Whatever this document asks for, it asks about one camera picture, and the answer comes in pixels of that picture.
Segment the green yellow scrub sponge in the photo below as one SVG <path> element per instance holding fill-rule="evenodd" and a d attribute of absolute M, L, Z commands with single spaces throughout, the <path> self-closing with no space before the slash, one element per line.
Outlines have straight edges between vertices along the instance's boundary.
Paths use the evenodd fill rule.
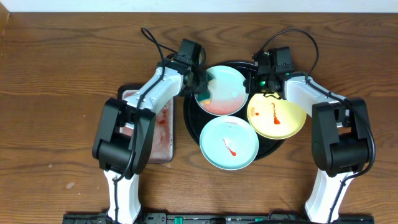
<path fill-rule="evenodd" d="M 205 105 L 211 103 L 211 94 L 208 91 L 205 93 L 195 95 L 195 98 L 199 104 Z"/>

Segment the pale green plate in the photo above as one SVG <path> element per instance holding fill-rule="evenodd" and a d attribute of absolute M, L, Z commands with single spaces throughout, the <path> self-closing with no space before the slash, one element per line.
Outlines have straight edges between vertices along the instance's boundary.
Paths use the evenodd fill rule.
<path fill-rule="evenodd" d="M 210 67 L 206 72 L 211 103 L 198 103 L 200 108 L 215 116 L 231 115 L 242 109 L 249 97 L 243 85 L 243 74 L 224 65 Z"/>

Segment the light blue plate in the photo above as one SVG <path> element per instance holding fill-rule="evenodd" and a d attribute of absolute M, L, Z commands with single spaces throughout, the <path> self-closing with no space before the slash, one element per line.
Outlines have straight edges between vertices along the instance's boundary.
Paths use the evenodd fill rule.
<path fill-rule="evenodd" d="M 254 161 L 259 138 L 254 128 L 235 116 L 209 121 L 200 133 L 199 145 L 205 159 L 223 170 L 239 170 Z"/>

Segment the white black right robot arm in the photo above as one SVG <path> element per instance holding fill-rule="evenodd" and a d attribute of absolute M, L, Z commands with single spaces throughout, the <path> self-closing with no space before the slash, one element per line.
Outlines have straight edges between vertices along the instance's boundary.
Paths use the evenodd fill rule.
<path fill-rule="evenodd" d="M 364 100 L 349 100 L 296 72 L 290 53 L 260 51 L 255 71 L 244 81 L 247 93 L 286 100 L 312 118 L 312 156 L 318 167 L 305 215 L 312 223 L 333 223 L 349 184 L 370 170 L 375 142 Z"/>

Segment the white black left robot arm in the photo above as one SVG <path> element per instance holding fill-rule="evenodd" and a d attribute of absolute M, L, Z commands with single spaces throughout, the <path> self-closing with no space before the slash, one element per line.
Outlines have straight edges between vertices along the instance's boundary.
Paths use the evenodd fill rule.
<path fill-rule="evenodd" d="M 139 175 L 150 158 L 156 116 L 177 95 L 205 92 L 211 79 L 204 70 L 157 67 L 139 90 L 105 103 L 92 155 L 108 181 L 108 223 L 134 223 L 139 218 Z"/>

